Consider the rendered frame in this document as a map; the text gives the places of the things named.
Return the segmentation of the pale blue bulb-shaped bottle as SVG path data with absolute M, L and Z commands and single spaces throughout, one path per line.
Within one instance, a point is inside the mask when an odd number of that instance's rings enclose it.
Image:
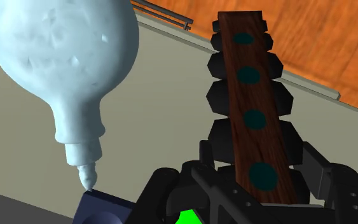
M 0 66 L 52 109 L 84 189 L 102 157 L 102 98 L 128 75 L 139 49 L 130 0 L 0 0 Z

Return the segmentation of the wooden board with black discs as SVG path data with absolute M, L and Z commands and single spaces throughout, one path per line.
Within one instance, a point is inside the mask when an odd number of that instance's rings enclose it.
M 283 66 L 260 11 L 220 11 L 213 22 L 215 52 L 207 93 L 222 115 L 209 133 L 214 158 L 262 203 L 308 204 L 310 191 L 294 169 L 303 161 L 303 140 L 292 123 L 293 96 L 279 82 Z

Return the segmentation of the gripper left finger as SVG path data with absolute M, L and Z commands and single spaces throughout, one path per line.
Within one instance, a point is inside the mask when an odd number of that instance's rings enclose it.
M 185 174 L 190 174 L 196 185 L 207 196 L 208 224 L 278 224 L 251 194 L 235 181 L 223 178 L 214 168 L 211 144 L 199 143 L 199 159 L 183 163 L 190 171 L 159 168 L 150 177 L 132 210 L 132 224 L 168 224 L 168 200 Z

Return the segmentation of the bright green object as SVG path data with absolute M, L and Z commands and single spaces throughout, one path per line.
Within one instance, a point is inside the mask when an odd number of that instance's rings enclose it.
M 181 211 L 175 224 L 202 224 L 194 210 Z

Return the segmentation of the dark blue box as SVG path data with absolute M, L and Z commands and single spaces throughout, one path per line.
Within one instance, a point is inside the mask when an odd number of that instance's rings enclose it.
M 86 191 L 72 224 L 124 224 L 135 203 L 98 190 Z

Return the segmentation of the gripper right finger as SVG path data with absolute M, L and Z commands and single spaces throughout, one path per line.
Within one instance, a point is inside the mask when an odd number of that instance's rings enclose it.
M 303 143 L 303 161 L 296 166 L 312 195 L 325 202 L 333 224 L 358 224 L 358 173 L 331 163 L 310 143 Z

